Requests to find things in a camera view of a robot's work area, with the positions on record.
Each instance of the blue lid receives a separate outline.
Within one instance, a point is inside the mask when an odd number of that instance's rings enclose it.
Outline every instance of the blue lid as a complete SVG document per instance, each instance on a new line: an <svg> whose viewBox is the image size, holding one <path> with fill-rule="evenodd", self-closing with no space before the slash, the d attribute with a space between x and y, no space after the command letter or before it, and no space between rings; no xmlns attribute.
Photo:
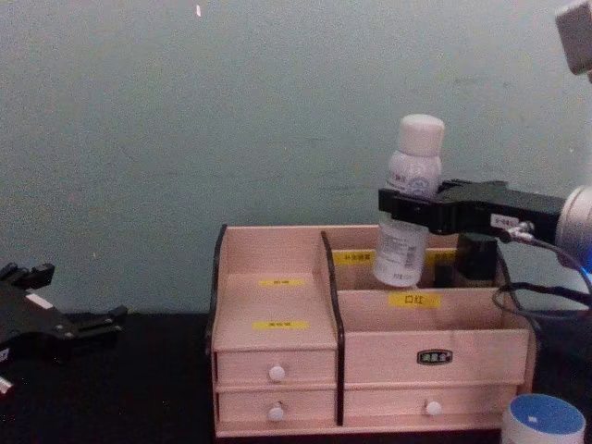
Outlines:
<svg viewBox="0 0 592 444"><path fill-rule="evenodd" d="M572 404L549 395L518 396L510 403L510 412L525 426L552 435L571 435L586 424Z"/></svg>

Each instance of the yellow label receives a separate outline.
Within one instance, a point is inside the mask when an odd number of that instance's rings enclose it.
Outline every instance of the yellow label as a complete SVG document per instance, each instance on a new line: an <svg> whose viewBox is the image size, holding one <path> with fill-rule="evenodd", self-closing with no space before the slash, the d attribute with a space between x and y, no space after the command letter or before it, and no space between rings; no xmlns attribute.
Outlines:
<svg viewBox="0 0 592 444"><path fill-rule="evenodd" d="M253 330L276 330L288 328L308 328L308 321L256 321Z"/></svg>
<svg viewBox="0 0 592 444"><path fill-rule="evenodd" d="M304 285L304 279L270 279L260 280L261 287L271 287L272 285Z"/></svg>
<svg viewBox="0 0 592 444"><path fill-rule="evenodd" d="M425 250L425 264L433 265L438 261L439 264L454 264L454 248L438 248L437 250Z"/></svg>
<svg viewBox="0 0 592 444"><path fill-rule="evenodd" d="M388 294L388 305L404 308L439 308L440 295L422 291L392 291Z"/></svg>
<svg viewBox="0 0 592 444"><path fill-rule="evenodd" d="M374 262L374 250L343 250L333 252L335 265L370 265Z"/></svg>

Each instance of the drawer knob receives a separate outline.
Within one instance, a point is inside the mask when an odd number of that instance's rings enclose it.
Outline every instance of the drawer knob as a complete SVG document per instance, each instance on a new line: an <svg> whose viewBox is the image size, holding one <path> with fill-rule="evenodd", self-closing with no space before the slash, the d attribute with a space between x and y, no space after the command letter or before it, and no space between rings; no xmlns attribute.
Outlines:
<svg viewBox="0 0 592 444"><path fill-rule="evenodd" d="M269 379L274 382L283 381L286 377L286 370L281 365L274 365L269 369Z"/></svg>
<svg viewBox="0 0 592 444"><path fill-rule="evenodd" d="M425 412L430 416L436 416L442 413L442 404L437 401L429 401L425 404Z"/></svg>
<svg viewBox="0 0 592 444"><path fill-rule="evenodd" d="M281 408L281 402L277 402L269 412L267 412L267 419L269 421L281 421L284 419L284 409Z"/></svg>

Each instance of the wire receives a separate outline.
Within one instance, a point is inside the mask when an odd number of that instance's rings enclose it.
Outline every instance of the wire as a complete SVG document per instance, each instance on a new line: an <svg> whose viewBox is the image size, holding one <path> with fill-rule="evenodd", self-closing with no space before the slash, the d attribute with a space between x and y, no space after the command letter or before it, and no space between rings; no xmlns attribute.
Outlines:
<svg viewBox="0 0 592 444"><path fill-rule="evenodd" d="M580 265L577 259L575 259L575 257L573 257L570 253L563 250L563 248L536 239L532 234L528 232L532 229L532 227L533 225L531 223L526 222L520 224L520 226L518 227L507 230L506 234L509 235L509 238L505 238L504 240L515 241L518 243L543 248L545 250L551 250L552 252L556 253L558 256L565 259L565 262L568 263L571 268L575 269L579 273L579 275L582 277L586 284L588 293L586 294L581 291L566 289L564 287L544 287L541 285L535 285L528 282L509 282L508 284L499 287L498 290L495 293L493 293L493 296L491 297L493 303L498 308L500 308L500 310L506 313L519 315L530 320L540 319L550 321L568 321L574 319L582 319L592 315L592 282L590 282L590 278L588 277L587 272ZM516 298L516 290L531 290L536 291L538 293L561 296L562 298L569 299L571 301L580 302L581 304L586 305L587 309L582 311L581 313L568 315L542 314L534 312L532 310L525 310ZM511 308L506 307L503 304L503 302L500 300L500 296L503 296L504 293L510 293L512 302L514 303L514 306L518 307L518 309L513 310Z"/></svg>

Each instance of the wooden desk organizer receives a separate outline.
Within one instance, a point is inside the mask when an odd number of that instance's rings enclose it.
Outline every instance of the wooden desk organizer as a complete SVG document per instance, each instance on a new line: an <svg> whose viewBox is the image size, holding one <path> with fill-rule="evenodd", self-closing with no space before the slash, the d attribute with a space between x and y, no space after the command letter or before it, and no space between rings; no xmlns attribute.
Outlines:
<svg viewBox="0 0 592 444"><path fill-rule="evenodd" d="M206 331L217 438L499 428L530 391L534 333L496 288L428 288L456 237L430 237L419 289L395 291L372 274L376 230L222 228Z"/></svg>

